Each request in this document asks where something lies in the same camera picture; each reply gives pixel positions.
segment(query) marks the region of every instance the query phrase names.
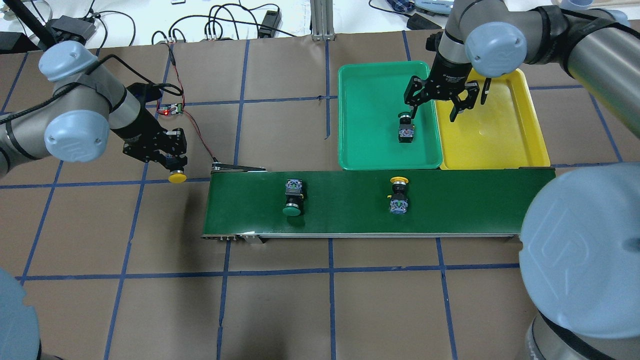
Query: robotic arm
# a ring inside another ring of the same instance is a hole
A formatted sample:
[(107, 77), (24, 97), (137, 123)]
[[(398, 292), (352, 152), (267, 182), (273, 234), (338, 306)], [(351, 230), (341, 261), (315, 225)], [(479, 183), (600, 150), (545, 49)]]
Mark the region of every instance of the robotic arm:
[[(411, 78), (404, 102), (412, 108), (430, 100), (451, 100), (450, 120), (472, 109), (480, 89), (467, 83), (473, 67), (490, 79), (514, 71), (521, 63), (559, 63), (640, 137), (640, 34), (621, 25), (620, 12), (569, 12), (541, 6), (510, 12), (501, 0), (456, 0), (444, 33), (427, 40), (436, 51), (425, 80)], [(467, 96), (460, 99), (460, 94)]]
[(125, 88), (89, 50), (64, 41), (42, 56), (40, 71), (54, 83), (54, 96), (39, 106), (0, 117), (0, 177), (17, 165), (50, 154), (64, 161), (91, 161), (106, 149), (109, 129), (124, 140), (123, 153), (186, 179), (182, 129), (160, 126), (145, 109), (151, 86)]

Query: green tray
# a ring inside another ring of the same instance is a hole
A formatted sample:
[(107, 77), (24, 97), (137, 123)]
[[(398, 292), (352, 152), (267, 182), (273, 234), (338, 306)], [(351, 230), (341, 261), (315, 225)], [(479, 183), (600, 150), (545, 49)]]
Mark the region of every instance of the green tray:
[[(409, 210), (389, 213), (389, 179), (409, 179)], [(552, 168), (245, 172), (211, 176), (205, 237), (510, 236)], [(303, 214), (287, 217), (287, 179), (302, 179)]]
[(422, 61), (345, 65), (338, 71), (338, 157), (345, 170), (430, 169), (442, 163), (433, 101), (420, 106), (412, 143), (397, 139), (398, 113), (413, 76), (426, 79)]

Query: blue cloth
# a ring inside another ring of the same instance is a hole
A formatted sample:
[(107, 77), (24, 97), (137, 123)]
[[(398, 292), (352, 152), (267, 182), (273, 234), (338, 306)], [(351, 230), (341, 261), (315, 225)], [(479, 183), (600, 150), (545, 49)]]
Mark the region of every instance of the blue cloth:
[(387, 0), (391, 8), (397, 12), (410, 12), (415, 8), (413, 2), (409, 0)]

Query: green push button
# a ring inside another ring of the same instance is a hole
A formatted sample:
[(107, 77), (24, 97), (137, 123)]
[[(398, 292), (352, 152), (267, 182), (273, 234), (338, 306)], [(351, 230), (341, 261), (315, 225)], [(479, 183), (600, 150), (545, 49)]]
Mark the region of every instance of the green push button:
[(295, 206), (285, 206), (284, 209), (282, 209), (282, 213), (288, 217), (296, 217), (300, 215), (300, 209)]

